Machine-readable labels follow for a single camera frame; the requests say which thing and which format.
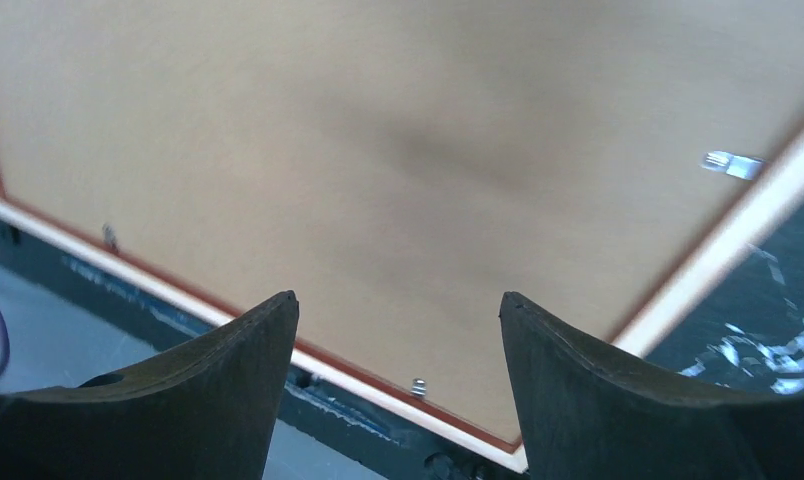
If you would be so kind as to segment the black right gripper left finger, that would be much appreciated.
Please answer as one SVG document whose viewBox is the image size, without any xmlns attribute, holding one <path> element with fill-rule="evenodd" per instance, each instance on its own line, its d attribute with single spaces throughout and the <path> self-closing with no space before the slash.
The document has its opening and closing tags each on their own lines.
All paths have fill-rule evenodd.
<svg viewBox="0 0 804 480">
<path fill-rule="evenodd" d="M 259 479 L 294 348 L 280 292 L 79 387 L 0 394 L 0 479 Z"/>
</svg>

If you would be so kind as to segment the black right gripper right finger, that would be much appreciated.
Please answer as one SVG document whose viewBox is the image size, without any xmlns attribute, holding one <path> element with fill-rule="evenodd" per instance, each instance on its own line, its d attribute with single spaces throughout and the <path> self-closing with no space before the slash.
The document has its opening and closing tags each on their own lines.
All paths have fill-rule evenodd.
<svg viewBox="0 0 804 480">
<path fill-rule="evenodd" d="M 804 479 L 804 394 L 657 367 L 503 295 L 499 320 L 534 479 Z"/>
</svg>

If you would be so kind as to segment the brown cardboard backing board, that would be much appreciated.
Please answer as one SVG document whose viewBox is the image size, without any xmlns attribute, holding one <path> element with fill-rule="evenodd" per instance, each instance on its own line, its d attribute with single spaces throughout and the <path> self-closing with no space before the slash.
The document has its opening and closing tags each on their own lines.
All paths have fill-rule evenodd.
<svg viewBox="0 0 804 480">
<path fill-rule="evenodd" d="M 803 119 L 804 1 L 0 1 L 10 199 L 503 441 L 503 293 L 611 339 Z"/>
</svg>

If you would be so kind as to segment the orange picture frame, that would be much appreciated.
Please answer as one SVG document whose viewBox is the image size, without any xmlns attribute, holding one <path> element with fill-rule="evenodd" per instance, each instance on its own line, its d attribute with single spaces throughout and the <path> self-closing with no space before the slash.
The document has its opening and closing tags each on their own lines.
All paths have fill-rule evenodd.
<svg viewBox="0 0 804 480">
<path fill-rule="evenodd" d="M 804 165 L 801 155 L 803 149 L 804 130 L 782 153 L 778 166 L 769 167 L 758 178 L 742 201 L 723 216 L 718 226 L 675 269 L 647 307 L 639 312 L 635 320 L 626 324 L 614 341 L 617 347 L 630 354 L 646 354 L 681 323 L 686 310 L 736 268 L 747 254 L 755 251 L 757 242 L 777 225 L 781 213 L 775 211 L 771 213 L 769 222 L 747 227 L 745 220 L 755 216 L 752 203 L 764 199 L 766 180 L 783 176 L 788 167 Z M 57 223 L 14 199 L 7 194 L 1 174 L 0 220 L 54 245 L 81 261 L 87 270 L 115 280 L 126 290 L 138 290 L 142 296 L 151 296 L 181 311 L 181 316 L 173 324 L 188 332 L 199 324 L 219 326 L 236 314 L 234 307 L 220 299 L 183 284 L 106 241 Z M 311 379 L 326 381 L 461 449 L 518 473 L 528 470 L 528 451 L 523 438 L 512 442 L 500 440 L 437 406 L 430 398 L 418 397 L 393 386 L 313 343 L 297 340 L 291 363 Z"/>
</svg>

